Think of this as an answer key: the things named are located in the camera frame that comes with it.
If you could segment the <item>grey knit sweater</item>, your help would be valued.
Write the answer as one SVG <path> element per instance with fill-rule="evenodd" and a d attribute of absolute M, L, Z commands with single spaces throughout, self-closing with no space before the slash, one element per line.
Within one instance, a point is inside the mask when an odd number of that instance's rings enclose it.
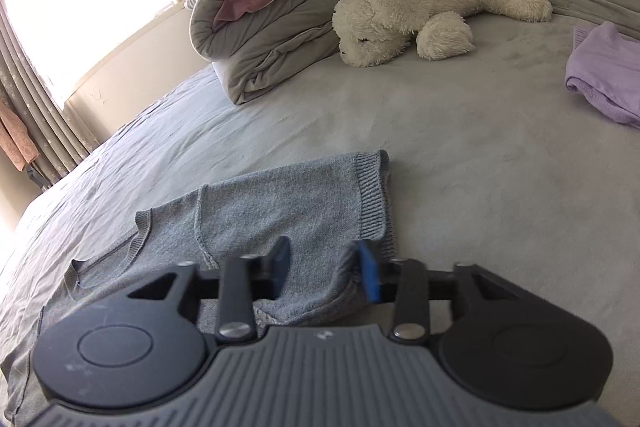
<path fill-rule="evenodd" d="M 34 370 L 38 337 L 67 315 L 163 270 L 218 269 L 230 256 L 292 247 L 281 297 L 255 306 L 259 327 L 330 323 L 366 302 L 349 248 L 358 239 L 395 252 L 382 150 L 350 153 L 205 184 L 119 218 L 62 202 L 16 246 L 1 300 L 4 418 L 24 426 L 47 405 Z"/>

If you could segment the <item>white plush dog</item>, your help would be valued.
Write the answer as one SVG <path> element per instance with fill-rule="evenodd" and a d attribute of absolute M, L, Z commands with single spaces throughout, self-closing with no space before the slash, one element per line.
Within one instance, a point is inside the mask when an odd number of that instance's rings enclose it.
<path fill-rule="evenodd" d="M 343 62 L 352 67 L 385 64 L 414 42 L 429 61 L 467 54 L 475 49 L 469 16 L 490 13 L 548 22 L 549 0 L 340 0 L 332 25 Z"/>

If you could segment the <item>left grey curtain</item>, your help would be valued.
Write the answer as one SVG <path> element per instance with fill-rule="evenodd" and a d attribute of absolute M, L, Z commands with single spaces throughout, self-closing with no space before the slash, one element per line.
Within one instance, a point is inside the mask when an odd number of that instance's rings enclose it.
<path fill-rule="evenodd" d="M 1 11 L 1 103 L 20 117 L 39 156 L 23 171 L 46 191 L 71 173 L 99 145 L 71 108 L 58 108 Z"/>

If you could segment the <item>grey bed sheet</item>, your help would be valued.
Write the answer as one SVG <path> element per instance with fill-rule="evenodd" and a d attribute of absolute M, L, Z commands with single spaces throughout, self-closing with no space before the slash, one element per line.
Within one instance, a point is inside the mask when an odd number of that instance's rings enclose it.
<path fill-rule="evenodd" d="M 476 49 L 373 68 L 338 57 L 233 105 L 206 68 L 120 127 L 1 241 L 1 349 L 34 324 L 70 262 L 139 210 L 205 183 L 386 150 L 399 254 L 475 262 L 605 332 L 601 404 L 639 421 L 639 133 L 565 88 L 574 20 L 472 19 Z"/>

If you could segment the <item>pink hanging jacket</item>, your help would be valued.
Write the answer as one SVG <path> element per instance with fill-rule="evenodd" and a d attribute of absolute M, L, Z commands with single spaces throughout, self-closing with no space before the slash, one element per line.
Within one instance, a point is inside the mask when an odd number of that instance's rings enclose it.
<path fill-rule="evenodd" d="M 0 146 L 18 171 L 24 171 L 39 156 L 38 148 L 20 117 L 6 103 L 0 104 Z"/>

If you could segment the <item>lilac folded cloth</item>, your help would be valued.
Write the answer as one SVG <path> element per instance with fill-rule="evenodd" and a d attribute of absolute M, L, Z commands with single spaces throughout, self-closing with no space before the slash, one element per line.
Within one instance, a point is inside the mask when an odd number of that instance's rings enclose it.
<path fill-rule="evenodd" d="M 575 26 L 564 84 L 609 120 L 638 129 L 639 61 L 639 41 L 613 23 Z"/>

